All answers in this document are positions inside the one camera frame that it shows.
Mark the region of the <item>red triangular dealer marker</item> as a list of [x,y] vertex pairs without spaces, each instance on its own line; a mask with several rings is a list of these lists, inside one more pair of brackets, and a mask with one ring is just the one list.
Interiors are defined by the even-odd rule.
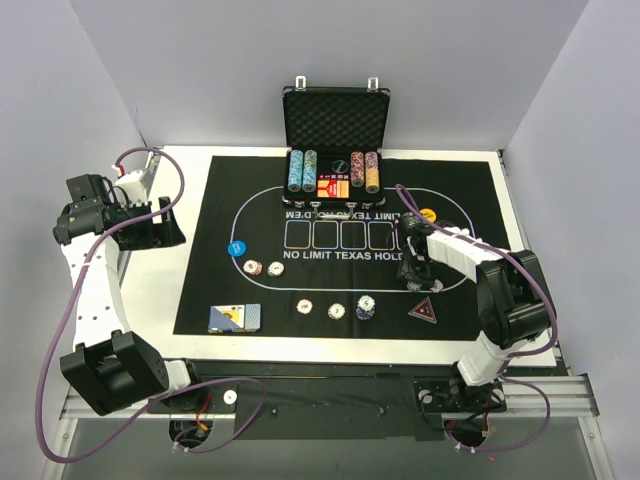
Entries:
[[417,318],[432,324],[436,324],[437,323],[437,319],[436,319],[436,315],[435,315],[435,311],[433,308],[433,304],[431,302],[431,299],[429,297],[426,297],[424,300],[422,300],[419,304],[417,304],[415,307],[413,307],[409,312],[408,315],[413,317],[413,318]]

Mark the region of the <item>yellow big blind button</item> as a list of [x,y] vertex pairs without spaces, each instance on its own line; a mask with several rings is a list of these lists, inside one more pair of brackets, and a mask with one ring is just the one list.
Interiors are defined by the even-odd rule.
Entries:
[[436,212],[430,208],[421,209],[420,214],[430,222],[435,222],[437,220]]

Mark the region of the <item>blue chip stack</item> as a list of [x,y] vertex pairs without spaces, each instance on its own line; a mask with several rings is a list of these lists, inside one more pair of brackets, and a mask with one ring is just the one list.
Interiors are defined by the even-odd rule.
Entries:
[[369,295],[362,295],[356,304],[356,317],[361,321],[370,320],[375,315],[376,303]]

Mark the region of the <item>blue small blind button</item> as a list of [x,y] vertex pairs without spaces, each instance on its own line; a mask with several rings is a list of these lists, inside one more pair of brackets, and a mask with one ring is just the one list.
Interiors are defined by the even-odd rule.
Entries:
[[247,246],[244,241],[234,240],[227,246],[227,253],[233,257],[238,258],[243,256],[247,251]]

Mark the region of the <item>red chips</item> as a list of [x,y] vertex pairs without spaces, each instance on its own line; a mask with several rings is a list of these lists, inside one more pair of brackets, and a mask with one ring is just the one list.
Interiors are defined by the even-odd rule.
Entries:
[[243,264],[243,272],[250,276],[260,275],[263,271],[263,264],[256,260],[246,260]]

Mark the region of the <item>grey chip stack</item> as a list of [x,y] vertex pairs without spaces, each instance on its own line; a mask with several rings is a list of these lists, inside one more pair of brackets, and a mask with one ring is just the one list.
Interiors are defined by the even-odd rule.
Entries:
[[328,308],[328,316],[334,320],[343,318],[345,313],[346,308],[340,303],[334,303]]

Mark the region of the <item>blue playing card deck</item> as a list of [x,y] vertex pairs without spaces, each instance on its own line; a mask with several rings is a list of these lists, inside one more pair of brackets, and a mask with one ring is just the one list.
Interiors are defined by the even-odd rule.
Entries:
[[208,332],[253,333],[261,328],[261,306],[259,304],[234,304],[211,306]]

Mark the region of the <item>red chip stack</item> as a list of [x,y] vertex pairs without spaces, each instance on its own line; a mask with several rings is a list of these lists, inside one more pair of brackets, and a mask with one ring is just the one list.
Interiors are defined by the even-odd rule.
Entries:
[[308,299],[301,299],[297,303],[296,309],[301,314],[309,314],[313,309],[313,303]]

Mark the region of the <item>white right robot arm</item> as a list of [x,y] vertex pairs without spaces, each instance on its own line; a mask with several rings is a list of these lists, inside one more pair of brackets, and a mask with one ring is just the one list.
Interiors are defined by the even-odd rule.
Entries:
[[555,308],[536,255],[492,247],[467,229],[427,224],[413,212],[400,217],[397,237],[402,249],[397,277],[408,290],[436,291],[438,265],[475,284],[479,334],[452,365],[445,398],[459,409],[496,402],[498,375],[515,352],[553,325]]

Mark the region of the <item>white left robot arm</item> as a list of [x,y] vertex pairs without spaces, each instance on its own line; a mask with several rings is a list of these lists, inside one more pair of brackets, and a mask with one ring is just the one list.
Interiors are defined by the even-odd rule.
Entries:
[[160,220],[150,219],[152,182],[147,170],[134,170],[115,182],[98,174],[69,179],[71,201],[53,229],[79,291],[72,307],[73,350],[61,358],[61,373],[101,416],[167,392],[181,410],[192,412],[206,397],[204,384],[195,380],[186,361],[163,359],[126,319],[121,254],[186,241],[168,197],[157,202]]

